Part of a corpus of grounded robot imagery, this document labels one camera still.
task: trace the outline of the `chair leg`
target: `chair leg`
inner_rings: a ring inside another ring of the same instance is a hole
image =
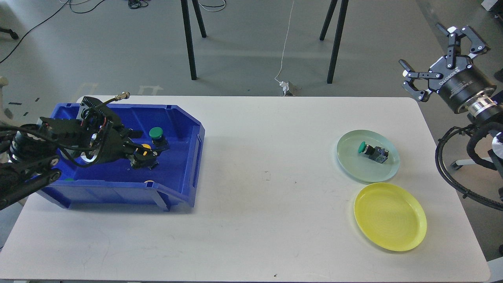
[[[190,29],[188,0],[181,0],[182,15],[184,17],[185,41],[187,42],[187,54],[189,55],[190,76],[193,81],[197,80],[196,62],[194,60],[194,47],[192,45],[192,32]]]
[[[327,84],[331,84],[333,82],[333,73],[336,71],[337,56],[341,45],[341,37],[343,35],[344,20],[346,19],[348,2],[349,0],[341,0],[341,11],[339,12],[339,20],[337,21],[336,38],[333,41],[332,56],[330,58],[330,66],[328,67],[328,76],[326,78]]]
[[[197,23],[199,24],[199,30],[201,31],[201,36],[206,38],[206,30],[204,29],[203,17],[201,16],[201,9],[199,8],[198,0],[192,0],[194,5],[194,11],[196,12]]]
[[[321,34],[319,35],[319,39],[321,41],[325,40],[326,31],[328,30],[328,26],[330,25],[330,21],[332,20],[332,15],[334,10],[336,9],[337,0],[331,0],[330,6],[328,7],[328,12],[326,13],[325,22],[323,23],[323,28],[321,29]]]

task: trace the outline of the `electrical connector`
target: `electrical connector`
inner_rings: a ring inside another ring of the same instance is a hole
[[[283,96],[295,96],[295,93],[297,92],[297,87],[289,81],[281,81],[280,87],[283,89]]]

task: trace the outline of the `yellow plate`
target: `yellow plate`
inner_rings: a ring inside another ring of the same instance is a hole
[[[366,186],[356,197],[354,212],[363,234],[385,249],[408,251],[425,238],[425,212],[414,196],[399,186]]]

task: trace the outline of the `light green plate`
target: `light green plate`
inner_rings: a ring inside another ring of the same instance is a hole
[[[381,164],[358,153],[362,142],[389,150],[388,159]],[[349,175],[368,183],[388,180],[400,167],[400,156],[395,146],[387,138],[369,130],[354,130],[343,135],[337,143],[337,159]]]

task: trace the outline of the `blue plastic bin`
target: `blue plastic bin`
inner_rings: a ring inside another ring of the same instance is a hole
[[[157,158],[159,165],[132,169],[123,159],[80,168],[61,158],[56,167],[62,176],[38,193],[64,208],[74,203],[131,203],[157,204],[169,211],[180,202],[194,207],[204,140],[201,123],[176,105],[108,106],[126,128],[143,130],[143,136],[133,140],[138,144],[152,144],[150,129],[163,129],[170,149]],[[58,104],[51,118],[75,119],[78,110],[77,103]]]

